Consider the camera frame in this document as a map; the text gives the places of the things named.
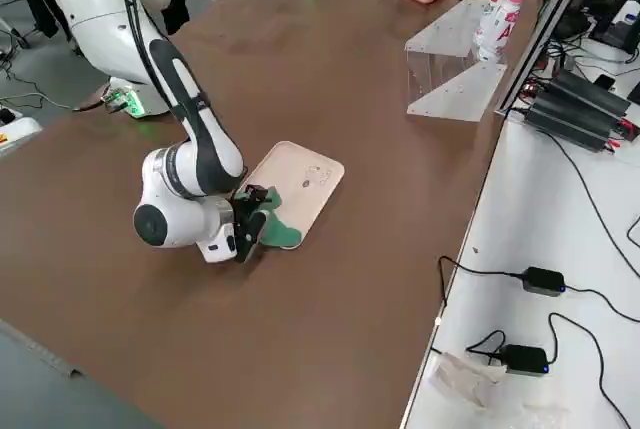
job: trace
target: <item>plastic bottle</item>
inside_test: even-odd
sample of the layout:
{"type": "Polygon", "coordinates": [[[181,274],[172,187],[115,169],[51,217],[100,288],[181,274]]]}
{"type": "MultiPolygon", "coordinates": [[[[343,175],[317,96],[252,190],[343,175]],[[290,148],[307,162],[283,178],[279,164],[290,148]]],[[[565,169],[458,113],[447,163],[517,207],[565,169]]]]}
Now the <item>plastic bottle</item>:
{"type": "Polygon", "coordinates": [[[484,13],[482,14],[482,18],[480,19],[480,24],[478,25],[478,28],[473,35],[473,41],[477,46],[482,45],[485,32],[487,28],[493,24],[495,15],[504,1],[506,0],[489,0],[489,2],[485,4],[484,13]]]}
{"type": "Polygon", "coordinates": [[[478,51],[478,57],[481,60],[493,62],[500,60],[518,17],[520,17],[522,1],[524,0],[506,0],[498,9],[493,25],[487,28],[484,41],[478,51]]]}

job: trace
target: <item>power adapter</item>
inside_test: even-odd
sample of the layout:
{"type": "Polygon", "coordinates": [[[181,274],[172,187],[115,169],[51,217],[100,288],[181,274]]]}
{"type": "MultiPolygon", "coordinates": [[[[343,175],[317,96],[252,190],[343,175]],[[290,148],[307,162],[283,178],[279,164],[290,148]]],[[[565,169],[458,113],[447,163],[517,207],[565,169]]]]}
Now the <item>power adapter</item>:
{"type": "Polygon", "coordinates": [[[567,289],[561,272],[529,267],[520,275],[522,288],[543,296],[558,297],[567,289]]]}
{"type": "Polygon", "coordinates": [[[507,373],[540,377],[549,373],[547,353],[541,347],[507,344],[497,357],[507,366],[507,373]]]}

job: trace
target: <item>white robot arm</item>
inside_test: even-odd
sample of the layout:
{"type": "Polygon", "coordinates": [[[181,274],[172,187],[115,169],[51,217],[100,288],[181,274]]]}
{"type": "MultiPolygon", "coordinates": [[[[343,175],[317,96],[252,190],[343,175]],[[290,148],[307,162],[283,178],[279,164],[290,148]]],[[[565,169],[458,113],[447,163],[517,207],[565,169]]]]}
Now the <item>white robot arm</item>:
{"type": "MultiPolygon", "coordinates": [[[[197,243],[209,262],[233,258],[233,210],[221,196],[240,184],[242,155],[182,54],[158,33],[138,0],[57,2],[88,61],[112,77],[154,88],[189,136],[144,160],[144,189],[134,213],[138,235],[157,247],[197,243]]],[[[156,3],[166,6],[166,0],[156,3]]]]}

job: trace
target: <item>green cloth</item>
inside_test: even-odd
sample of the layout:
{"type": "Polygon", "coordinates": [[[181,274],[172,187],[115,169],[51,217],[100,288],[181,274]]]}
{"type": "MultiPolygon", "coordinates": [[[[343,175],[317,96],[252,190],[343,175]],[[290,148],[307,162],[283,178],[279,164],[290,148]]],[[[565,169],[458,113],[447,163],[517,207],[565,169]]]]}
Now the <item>green cloth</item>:
{"type": "MultiPolygon", "coordinates": [[[[237,198],[247,197],[245,193],[240,193],[237,198]]],[[[269,202],[263,202],[258,207],[258,211],[268,211],[267,227],[265,227],[260,243],[269,247],[295,247],[302,242],[302,233],[294,228],[282,223],[275,210],[282,205],[282,198],[274,186],[271,186],[267,193],[269,202]]]]}

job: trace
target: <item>black device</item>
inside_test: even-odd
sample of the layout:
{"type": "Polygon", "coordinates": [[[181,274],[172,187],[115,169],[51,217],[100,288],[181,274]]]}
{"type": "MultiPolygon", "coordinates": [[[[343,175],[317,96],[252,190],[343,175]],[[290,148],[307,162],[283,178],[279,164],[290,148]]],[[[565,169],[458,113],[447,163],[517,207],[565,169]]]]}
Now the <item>black device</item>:
{"type": "Polygon", "coordinates": [[[609,116],[549,92],[538,94],[525,121],[594,152],[604,149],[612,129],[609,116]]]}
{"type": "Polygon", "coordinates": [[[623,117],[631,105],[629,101],[566,70],[560,70],[558,75],[549,82],[548,91],[588,105],[615,119],[623,117]]]}
{"type": "Polygon", "coordinates": [[[522,288],[527,292],[551,297],[558,297],[567,289],[561,272],[539,267],[529,267],[522,273],[522,288]]]}
{"type": "Polygon", "coordinates": [[[605,148],[630,104],[563,69],[536,96],[525,121],[597,152],[605,148]]]}
{"type": "Polygon", "coordinates": [[[631,25],[624,22],[612,24],[626,1],[628,0],[614,0],[606,4],[602,9],[602,17],[589,37],[608,46],[622,49],[628,54],[634,54],[640,43],[640,17],[637,17],[631,25]]]}
{"type": "Polygon", "coordinates": [[[633,102],[634,104],[640,104],[640,82],[636,84],[629,95],[627,96],[627,100],[633,102]]]}
{"type": "Polygon", "coordinates": [[[507,344],[500,350],[499,359],[509,374],[540,377],[549,373],[547,353],[541,347],[507,344]]]}
{"type": "Polygon", "coordinates": [[[2,122],[2,124],[9,124],[15,120],[16,120],[15,114],[11,112],[9,109],[6,109],[4,107],[0,109],[0,122],[2,122]]]}
{"type": "Polygon", "coordinates": [[[605,91],[608,91],[616,83],[616,80],[613,77],[609,77],[605,74],[600,74],[598,78],[595,81],[593,81],[593,83],[596,86],[601,87],[605,91]]]}
{"type": "Polygon", "coordinates": [[[584,34],[591,28],[591,22],[587,14],[596,19],[608,14],[609,5],[614,0],[571,0],[558,25],[553,31],[553,36],[565,41],[572,37],[584,34]]]}

